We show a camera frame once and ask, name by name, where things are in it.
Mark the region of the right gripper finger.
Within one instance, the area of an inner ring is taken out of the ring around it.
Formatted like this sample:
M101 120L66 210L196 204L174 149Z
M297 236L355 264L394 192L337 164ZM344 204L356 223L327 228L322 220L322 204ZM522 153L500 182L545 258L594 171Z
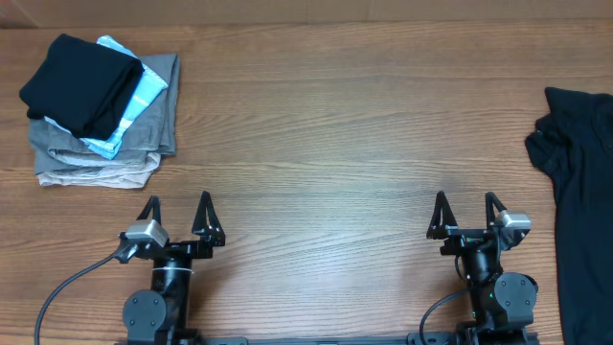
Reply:
M497 211L498 213L500 213L502 211L505 211L506 207L499 200L499 198L495 195L494 192L487 192L485 194L485 203L486 203L487 227L491 228L494 226L494 220L495 220L494 211Z
M436 195L433 216L426 232L427 239L447 239L458 232L458 224L443 191Z

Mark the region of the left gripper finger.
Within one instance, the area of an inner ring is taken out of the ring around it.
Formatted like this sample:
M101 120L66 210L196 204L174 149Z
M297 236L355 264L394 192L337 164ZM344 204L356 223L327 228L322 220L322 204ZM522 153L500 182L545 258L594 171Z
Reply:
M203 191L193 220L192 233L201 238L224 238L222 226L216 216L215 207L209 192Z
M143 210L141 211L141 213L136 219L137 220L154 219L159 224L161 224L162 223L161 203L160 203L159 197L156 195L152 195L148 199L148 202L146 203L145 207L143 208Z

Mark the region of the black t-shirt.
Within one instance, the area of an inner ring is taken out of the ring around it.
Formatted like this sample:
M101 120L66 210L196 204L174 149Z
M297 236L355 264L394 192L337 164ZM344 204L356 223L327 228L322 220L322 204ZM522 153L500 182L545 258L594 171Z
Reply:
M19 97L32 120L47 117L76 138L107 140L143 73L136 57L61 34Z

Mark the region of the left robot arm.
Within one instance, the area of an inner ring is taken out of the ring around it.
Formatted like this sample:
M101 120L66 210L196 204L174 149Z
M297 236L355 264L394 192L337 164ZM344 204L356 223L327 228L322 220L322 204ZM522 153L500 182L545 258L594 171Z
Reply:
M123 322L128 344L202 344L197 329L188 327L193 261L210 259L225 244L211 195L198 202L190 241L171 241L161 223L161 202L151 196L141 214L119 235L113 258L122 264L133 258L151 260L150 288L134 292L125 301Z

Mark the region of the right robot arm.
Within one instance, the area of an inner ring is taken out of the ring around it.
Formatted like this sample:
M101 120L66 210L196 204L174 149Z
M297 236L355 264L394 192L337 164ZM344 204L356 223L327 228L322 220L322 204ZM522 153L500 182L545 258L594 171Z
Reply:
M522 212L508 210L492 192L485 194L486 227L462 229L444 192L438 192L426 237L441 241L440 253L452 256L456 273L465 282L463 290L435 302L420 321L419 338L430 342L425 321L439 306L464 295L470 299L471 321L461 322L452 333L441 334L444 344L537 344L526 327L534 322L538 293L536 281L525 274L505 272L501 256L520 244L532 223Z

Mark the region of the black clothes pile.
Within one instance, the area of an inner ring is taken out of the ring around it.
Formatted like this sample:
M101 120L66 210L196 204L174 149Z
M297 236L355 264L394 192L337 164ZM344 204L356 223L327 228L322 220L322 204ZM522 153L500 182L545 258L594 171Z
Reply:
M553 183L558 302L567 344L612 341L612 98L548 87L525 140Z

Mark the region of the beige folded garment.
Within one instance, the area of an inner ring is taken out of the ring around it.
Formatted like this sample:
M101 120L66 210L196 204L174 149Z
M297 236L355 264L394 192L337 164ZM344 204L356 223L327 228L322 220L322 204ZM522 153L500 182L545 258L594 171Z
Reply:
M35 157L35 175L41 186L86 186L115 189L142 189L159 167L161 155L147 153L142 161L113 163L101 167L69 167L56 159L45 158L45 153Z

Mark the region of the grey folded garment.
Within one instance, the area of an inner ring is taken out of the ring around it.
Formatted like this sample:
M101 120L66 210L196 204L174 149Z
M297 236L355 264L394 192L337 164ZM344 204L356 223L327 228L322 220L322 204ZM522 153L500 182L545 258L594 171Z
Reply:
M141 61L161 77L168 88L130 125L115 158L102 157L72 134L44 120L31 120L28 140L34 150L36 174L80 168L143 166L156 161L160 155L176 153L174 132L180 57L170 53L142 56Z

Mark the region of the light blue folded garment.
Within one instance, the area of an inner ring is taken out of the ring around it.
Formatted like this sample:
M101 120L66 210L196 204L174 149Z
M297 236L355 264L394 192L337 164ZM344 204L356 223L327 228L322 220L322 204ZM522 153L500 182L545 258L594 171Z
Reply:
M110 48L120 53L124 53L134 58L138 58L131 51L127 50L124 46L116 42L112 37L108 35L100 37L97 40L96 44L102 45L103 47ZM143 113L149 105L151 105L151 103L163 90L168 88L168 84L161 77L159 77L146 65L144 65L143 67L144 73L138 83L138 86L135 89L130 99L130 102L127 105L127 108L125 109L124 115L121 118L118 127L112 133L110 138L107 140L77 138L81 140L89 149L104 158L112 159L117 155L120 149L120 145L123 142L123 136L127 129L130 127L130 125L132 125L136 118L141 113ZM68 129L60 126L58 123L56 123L50 118L46 117L43 120L67 133L72 134Z

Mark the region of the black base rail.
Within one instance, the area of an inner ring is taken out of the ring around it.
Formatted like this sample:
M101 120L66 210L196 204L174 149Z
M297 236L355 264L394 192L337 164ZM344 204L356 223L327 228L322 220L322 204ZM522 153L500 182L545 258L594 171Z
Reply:
M362 337L328 337L328 338L283 338L283 339L248 339L246 337L210 337L201 335L195 340L171 340L172 345L461 345L468 341L461 340L454 333L425 333L422 342L418 333L405 336L362 336Z

